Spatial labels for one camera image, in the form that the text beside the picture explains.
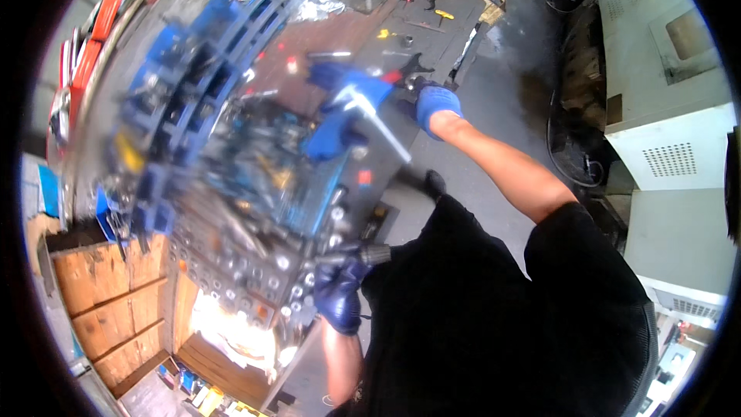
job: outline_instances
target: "hand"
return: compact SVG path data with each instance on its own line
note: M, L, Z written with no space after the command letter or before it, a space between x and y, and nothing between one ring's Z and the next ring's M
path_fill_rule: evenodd
M332 62L312 65L309 68L307 81L328 92L335 92L349 84L354 84L358 92L361 92L376 110L394 88L393 85L381 79L372 78L350 65Z
M417 124L436 141L442 139L435 134L434 130L444 126L440 126L439 122L433 123L436 127L433 130L431 126L432 115L446 112L447 116L435 116L436 121L463 118L458 97L447 88L439 86L427 86L420 91L420 96L417 97L416 111Z
M368 268L353 259L344 266L320 264L316 267L314 304L333 329L354 336L360 327L358 289Z
M304 148L313 161L327 161L338 157L355 145L367 145L368 139L352 129L360 116L357 111L335 111L327 115Z

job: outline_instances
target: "cable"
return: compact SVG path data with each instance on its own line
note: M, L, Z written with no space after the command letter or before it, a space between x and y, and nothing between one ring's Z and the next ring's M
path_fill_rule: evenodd
M553 100L556 97L556 91L553 91L551 93L551 112L548 113L548 122L545 124L545 150L548 152L548 157L551 158L551 163L556 167L556 169L563 175L563 177L567 178L569 181L577 184L578 186L586 187L587 189L593 189L602 182L602 180L605 178L605 167L598 161L589 161L590 166L593 163L599 164L599 180L595 181L594 183L587 183L582 182L578 179L574 179L571 176L569 176L566 171L561 168L561 165L556 162L556 158L553 157L553 152L551 152L551 113L553 112Z
M560 8L556 8L556 6L555 6L555 5L553 4L553 2L551 2L550 0L546 0L546 1L545 1L545 4L546 4L546 5L548 5L549 7L551 7L551 8L552 8L553 10L555 10L556 12L559 12L559 13L562 13L562 14L569 14L569 13L574 13L574 10L576 10L576 8L575 8L574 10L570 10L570 11L568 11L568 12L567 12L567 11L565 11L565 10L561 10Z

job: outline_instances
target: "wooden crate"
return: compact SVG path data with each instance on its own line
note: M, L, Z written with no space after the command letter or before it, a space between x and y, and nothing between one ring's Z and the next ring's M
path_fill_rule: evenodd
M164 236L154 236L147 255L131 242L125 262L115 244L54 258L80 346L110 389L163 349L159 293L167 281L166 247Z

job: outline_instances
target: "tool holder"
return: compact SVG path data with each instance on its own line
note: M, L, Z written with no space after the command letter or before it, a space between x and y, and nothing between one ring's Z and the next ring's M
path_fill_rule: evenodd
M194 176L196 159L229 94L285 24L288 2L210 0L190 26L170 23L155 39L108 146L112 174L125 163L125 153L113 141L119 133L144 163L126 174L129 183L135 182L134 196L105 190L110 212L125 222L126 237L171 233L173 199ZM120 239L120 231L101 225L109 241Z

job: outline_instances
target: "gray floor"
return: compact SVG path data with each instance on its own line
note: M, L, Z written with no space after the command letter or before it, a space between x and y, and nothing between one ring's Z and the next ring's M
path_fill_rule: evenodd
M507 0L506 13L487 33L477 60L458 89L464 116L479 130L528 153L552 169L545 150L545 121L551 89L557 80L556 48L561 18L546 0ZM471 210L491 235L502 238L517 263L533 223L516 211L489 177L455 148L433 141L421 132L412 144L416 168L435 169L448 192ZM419 235L432 212L432 202L411 190L389 189L384 202L399 208L389 244L402 244ZM359 336L364 351L370 340L370 321ZM313 345L283 387L296 396L291 409L280 415L318 417L330 408L321 345Z

